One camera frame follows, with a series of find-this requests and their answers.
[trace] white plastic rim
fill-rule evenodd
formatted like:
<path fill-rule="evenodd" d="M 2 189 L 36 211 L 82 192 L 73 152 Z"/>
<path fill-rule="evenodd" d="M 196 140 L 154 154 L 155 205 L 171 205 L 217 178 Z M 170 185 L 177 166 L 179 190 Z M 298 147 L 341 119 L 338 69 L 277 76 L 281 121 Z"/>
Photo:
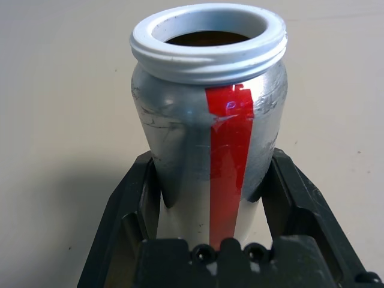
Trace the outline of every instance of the white plastic rim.
<path fill-rule="evenodd" d="M 250 38 L 220 46 L 165 43 L 180 35 L 223 31 Z M 262 74 L 286 51 L 286 26 L 266 9 L 241 4 L 197 4 L 156 13 L 130 37 L 132 53 L 149 74 L 195 85 L 236 83 Z"/>

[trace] red tape strip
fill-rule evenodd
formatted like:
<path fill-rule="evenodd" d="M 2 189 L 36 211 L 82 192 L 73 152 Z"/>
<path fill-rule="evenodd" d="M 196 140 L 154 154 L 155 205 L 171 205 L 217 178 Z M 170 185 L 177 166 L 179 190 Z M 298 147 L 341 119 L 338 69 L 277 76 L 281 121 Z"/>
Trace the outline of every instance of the red tape strip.
<path fill-rule="evenodd" d="M 250 89 L 231 85 L 205 89 L 208 109 L 218 118 L 211 127 L 211 205 L 209 243 L 219 249 L 235 234 L 247 165 L 253 100 Z"/>

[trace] silver can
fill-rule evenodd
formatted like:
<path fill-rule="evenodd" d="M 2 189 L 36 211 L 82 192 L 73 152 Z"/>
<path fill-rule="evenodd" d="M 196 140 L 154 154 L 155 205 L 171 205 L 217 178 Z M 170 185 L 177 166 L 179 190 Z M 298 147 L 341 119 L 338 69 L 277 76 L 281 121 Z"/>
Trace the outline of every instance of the silver can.
<path fill-rule="evenodd" d="M 247 237 L 287 94 L 286 41 L 279 16 L 239 4 L 179 7 L 135 27 L 131 90 L 167 206 L 158 236 L 214 248 Z"/>

